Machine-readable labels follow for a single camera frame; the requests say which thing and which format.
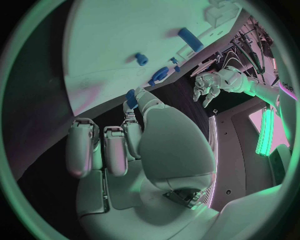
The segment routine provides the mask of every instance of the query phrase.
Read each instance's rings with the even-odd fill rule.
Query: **humanoid robot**
[[[198,74],[193,99],[207,95],[206,107],[220,89],[258,96],[282,114],[278,88],[232,66]],[[129,92],[123,112],[121,126],[104,128],[104,161],[99,128],[92,120],[78,118],[69,130],[66,165],[80,179],[76,210],[81,225],[91,239],[157,240],[182,239],[181,230],[196,221],[205,226],[198,229],[200,239],[218,214],[203,204],[216,176],[206,138],[186,115],[140,87]]]

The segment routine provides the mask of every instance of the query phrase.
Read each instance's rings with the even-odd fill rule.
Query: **blue object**
[[[199,52],[204,47],[203,43],[200,42],[200,40],[186,27],[182,28],[178,32],[178,36],[181,37],[191,47],[191,49],[193,49],[194,52]]]
[[[171,61],[172,61],[172,63],[174,63],[174,64],[177,64],[177,63],[178,63],[178,61],[177,61],[177,59],[176,59],[175,57],[172,57],[172,58],[171,58]]]
[[[164,66],[153,74],[152,79],[148,82],[152,87],[155,85],[155,81],[161,81],[168,75],[168,67]]]
[[[130,107],[130,109],[135,109],[138,107],[138,101],[135,98],[135,90],[134,89],[129,90],[126,93],[125,97],[127,99],[127,105],[128,105],[128,107]]]
[[[174,67],[174,69],[175,69],[175,71],[176,71],[177,73],[180,72],[180,67],[179,67],[179,66]]]
[[[146,63],[148,63],[148,58],[143,54],[137,53],[135,55],[135,58],[137,59],[137,63],[140,66],[144,66],[144,65],[146,65]]]

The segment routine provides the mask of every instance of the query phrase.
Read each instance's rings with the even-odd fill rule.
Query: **white panel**
[[[208,0],[76,0],[70,11],[63,44],[63,70],[72,110],[92,107],[147,86],[162,67],[186,60],[177,52],[189,48],[177,36],[186,27],[207,47],[227,34],[235,18],[213,28],[205,21]],[[135,54],[149,59],[139,66]]]

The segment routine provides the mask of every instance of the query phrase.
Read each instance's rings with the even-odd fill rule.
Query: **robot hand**
[[[206,108],[213,98],[219,95],[220,89],[241,93],[250,90],[251,82],[244,73],[232,66],[219,72],[203,72],[196,76],[193,100],[196,102],[200,95],[207,94],[203,101],[203,107]]]

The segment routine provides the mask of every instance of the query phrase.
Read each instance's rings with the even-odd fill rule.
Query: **green led strip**
[[[261,128],[255,152],[261,156],[269,156],[274,131],[274,110],[267,109],[262,113]]]

